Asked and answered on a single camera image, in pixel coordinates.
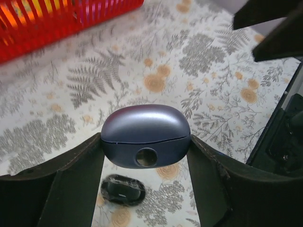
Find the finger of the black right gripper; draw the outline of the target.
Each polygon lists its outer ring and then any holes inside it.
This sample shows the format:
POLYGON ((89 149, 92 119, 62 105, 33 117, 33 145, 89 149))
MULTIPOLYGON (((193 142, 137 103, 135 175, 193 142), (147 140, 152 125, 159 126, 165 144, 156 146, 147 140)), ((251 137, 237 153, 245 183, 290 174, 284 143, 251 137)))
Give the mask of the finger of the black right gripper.
POLYGON ((287 17, 302 3, 301 0, 249 0, 234 14, 233 29, 287 17))
POLYGON ((303 12, 294 11, 277 26, 253 51, 255 62, 303 55, 303 12))

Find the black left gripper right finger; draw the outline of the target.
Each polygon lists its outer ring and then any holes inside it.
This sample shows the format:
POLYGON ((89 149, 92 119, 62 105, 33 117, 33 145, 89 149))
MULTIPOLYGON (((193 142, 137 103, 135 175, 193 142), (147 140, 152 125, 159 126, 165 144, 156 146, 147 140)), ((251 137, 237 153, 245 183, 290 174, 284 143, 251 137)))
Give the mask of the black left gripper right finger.
POLYGON ((203 227, 300 227, 303 179, 239 162, 192 136, 187 162, 203 227))

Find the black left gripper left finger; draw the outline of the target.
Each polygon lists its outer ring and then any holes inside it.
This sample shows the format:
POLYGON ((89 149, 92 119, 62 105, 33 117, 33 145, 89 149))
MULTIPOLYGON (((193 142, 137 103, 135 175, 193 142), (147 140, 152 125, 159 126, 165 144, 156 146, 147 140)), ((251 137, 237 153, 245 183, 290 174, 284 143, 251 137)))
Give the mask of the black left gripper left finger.
POLYGON ((0 177, 2 227, 89 227, 104 163, 100 133, 44 163, 0 177))

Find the lavender earbud charging case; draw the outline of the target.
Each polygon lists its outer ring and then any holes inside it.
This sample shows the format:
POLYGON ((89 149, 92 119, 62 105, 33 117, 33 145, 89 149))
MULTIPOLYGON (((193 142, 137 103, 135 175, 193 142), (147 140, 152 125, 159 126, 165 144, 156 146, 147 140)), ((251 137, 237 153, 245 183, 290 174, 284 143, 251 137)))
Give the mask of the lavender earbud charging case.
POLYGON ((185 116, 167 105, 121 108, 105 120, 100 138, 105 156, 129 169, 172 165, 186 154, 191 130, 185 116))

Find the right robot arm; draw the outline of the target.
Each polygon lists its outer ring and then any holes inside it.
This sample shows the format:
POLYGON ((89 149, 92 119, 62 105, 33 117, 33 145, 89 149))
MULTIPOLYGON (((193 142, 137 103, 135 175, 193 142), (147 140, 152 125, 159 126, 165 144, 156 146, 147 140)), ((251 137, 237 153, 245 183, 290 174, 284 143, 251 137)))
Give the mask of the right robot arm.
MULTIPOLYGON (((303 2, 249 0, 233 29, 284 18, 252 51, 255 62, 303 59, 303 2)), ((247 164, 278 175, 303 174, 303 65, 300 63, 257 141, 247 164)))

